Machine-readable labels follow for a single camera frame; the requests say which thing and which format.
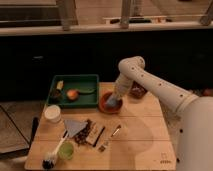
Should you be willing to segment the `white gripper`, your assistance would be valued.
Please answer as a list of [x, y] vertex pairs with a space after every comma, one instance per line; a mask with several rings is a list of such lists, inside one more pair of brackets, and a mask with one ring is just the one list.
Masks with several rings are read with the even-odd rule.
[[120, 100], [125, 94], [128, 93], [132, 86], [132, 80], [120, 74], [115, 81], [114, 97]]

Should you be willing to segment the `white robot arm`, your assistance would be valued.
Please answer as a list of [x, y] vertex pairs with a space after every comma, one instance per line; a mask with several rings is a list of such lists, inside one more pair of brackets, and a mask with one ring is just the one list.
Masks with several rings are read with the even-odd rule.
[[144, 70], [141, 56], [122, 59], [113, 96], [121, 99], [133, 82], [181, 117], [176, 171], [213, 171], [213, 97], [200, 97]]

